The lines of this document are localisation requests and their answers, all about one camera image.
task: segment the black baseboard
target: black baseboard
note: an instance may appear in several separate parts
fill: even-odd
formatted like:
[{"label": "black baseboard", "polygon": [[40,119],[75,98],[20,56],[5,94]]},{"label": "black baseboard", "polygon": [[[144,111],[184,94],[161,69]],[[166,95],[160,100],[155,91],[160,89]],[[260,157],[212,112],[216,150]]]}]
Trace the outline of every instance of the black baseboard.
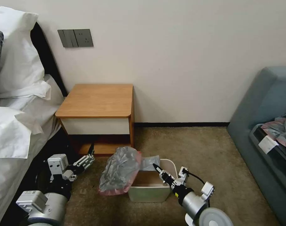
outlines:
[{"label": "black baseboard", "polygon": [[135,122],[134,127],[226,127],[229,122]]}]

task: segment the white tag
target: white tag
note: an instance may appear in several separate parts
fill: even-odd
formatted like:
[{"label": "white tag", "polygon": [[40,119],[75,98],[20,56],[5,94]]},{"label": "white tag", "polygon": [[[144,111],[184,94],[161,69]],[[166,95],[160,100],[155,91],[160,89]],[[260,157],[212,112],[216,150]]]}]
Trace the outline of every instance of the white tag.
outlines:
[{"label": "white tag", "polygon": [[265,154],[267,154],[270,150],[272,150],[275,146],[279,145],[276,141],[266,135],[262,141],[258,144],[258,146],[263,150]]}]

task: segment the black cable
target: black cable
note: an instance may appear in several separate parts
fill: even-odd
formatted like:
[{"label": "black cable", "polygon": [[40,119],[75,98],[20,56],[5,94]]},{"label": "black cable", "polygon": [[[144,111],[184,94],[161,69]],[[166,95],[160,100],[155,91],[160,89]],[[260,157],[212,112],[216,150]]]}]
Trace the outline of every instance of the black cable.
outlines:
[{"label": "black cable", "polygon": [[185,169],[183,169],[183,173],[190,174],[191,176],[194,176],[195,178],[199,179],[203,183],[203,185],[205,185],[205,182],[199,176],[196,176],[195,174],[190,173],[188,170],[185,170]]},{"label": "black cable", "polygon": [[188,174],[190,174],[191,176],[194,176],[195,178],[199,179],[202,182],[202,184],[205,185],[205,182],[199,176],[196,176],[195,174],[190,173],[189,171],[188,171]]}]

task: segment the light switch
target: light switch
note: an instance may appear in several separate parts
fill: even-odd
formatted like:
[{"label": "light switch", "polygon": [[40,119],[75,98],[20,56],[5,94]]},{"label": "light switch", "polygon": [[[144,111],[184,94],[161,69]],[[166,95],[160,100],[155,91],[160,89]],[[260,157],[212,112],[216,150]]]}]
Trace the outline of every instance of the light switch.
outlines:
[{"label": "light switch", "polygon": [[93,40],[89,29],[74,29],[79,47],[93,47]]},{"label": "light switch", "polygon": [[58,30],[63,47],[93,47],[89,29]]}]

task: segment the black headboard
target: black headboard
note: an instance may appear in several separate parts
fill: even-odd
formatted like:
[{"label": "black headboard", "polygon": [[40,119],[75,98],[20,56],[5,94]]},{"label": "black headboard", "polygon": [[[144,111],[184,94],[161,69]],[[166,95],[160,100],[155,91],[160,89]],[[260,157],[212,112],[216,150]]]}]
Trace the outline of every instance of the black headboard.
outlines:
[{"label": "black headboard", "polygon": [[39,58],[45,69],[45,74],[50,74],[61,89],[62,95],[67,96],[67,90],[63,84],[53,54],[50,50],[46,37],[38,23],[35,24],[34,28],[31,30],[30,35],[32,43],[37,49]]}]

